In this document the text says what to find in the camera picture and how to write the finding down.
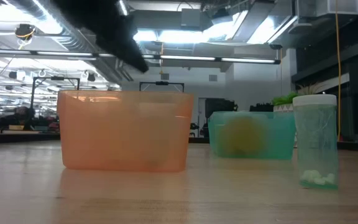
desk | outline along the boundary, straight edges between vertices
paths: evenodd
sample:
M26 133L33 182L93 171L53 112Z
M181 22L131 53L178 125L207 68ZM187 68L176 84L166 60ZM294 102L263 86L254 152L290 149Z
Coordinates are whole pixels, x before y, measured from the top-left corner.
M358 223L358 152L339 157L332 191L300 187L295 161L219 159L205 144L180 173L66 170L58 141L0 144L0 223Z

metal frame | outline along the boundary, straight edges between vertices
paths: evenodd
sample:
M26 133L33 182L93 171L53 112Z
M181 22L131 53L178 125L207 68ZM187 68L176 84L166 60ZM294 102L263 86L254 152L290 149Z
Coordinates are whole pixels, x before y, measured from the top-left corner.
M170 83L170 82L140 82L139 83L139 91L142 91L143 84L155 84L155 85L181 85L182 92L185 92L185 84L184 83Z
M43 81L50 79L50 80L55 80L55 81L64 81L64 80L77 80L77 90L80 90L80 78L65 78L65 77L34 77L33 81L32 81L32 90L31 90L31 102L30 102L30 109L34 109L34 94L35 94L35 89L39 86L36 85L37 83L35 81L37 81L38 79L42 79Z

air vent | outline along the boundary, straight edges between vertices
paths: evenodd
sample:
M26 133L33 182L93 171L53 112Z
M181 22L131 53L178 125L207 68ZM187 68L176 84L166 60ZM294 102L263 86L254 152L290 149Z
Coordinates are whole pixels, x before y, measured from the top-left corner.
M210 82L217 82L218 81L218 75L209 75L209 81Z
M161 80L169 80L169 73L161 74Z

potted plant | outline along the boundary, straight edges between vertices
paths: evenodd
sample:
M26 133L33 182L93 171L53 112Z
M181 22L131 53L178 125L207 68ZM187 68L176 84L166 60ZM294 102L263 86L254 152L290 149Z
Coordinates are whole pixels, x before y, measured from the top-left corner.
M274 105L273 111L274 112L293 111L292 99L294 99L297 96L298 96L297 93L291 92L287 96L275 97L272 100L272 103Z

green plant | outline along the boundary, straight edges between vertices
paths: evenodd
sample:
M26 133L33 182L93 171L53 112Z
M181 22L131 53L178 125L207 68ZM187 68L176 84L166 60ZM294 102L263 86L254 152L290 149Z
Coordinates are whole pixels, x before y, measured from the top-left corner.
M291 104L292 103L292 99L294 99L295 97L297 97L298 94L295 92L291 92L290 94L288 94L287 96L281 96L281 97L275 97L272 100L272 103L274 106L279 106L279 105L285 105L285 104Z
M300 89L298 90L298 93L300 96L304 95L314 95L318 93L319 89L322 88L324 85L320 85L320 83L315 83L311 85L297 85Z

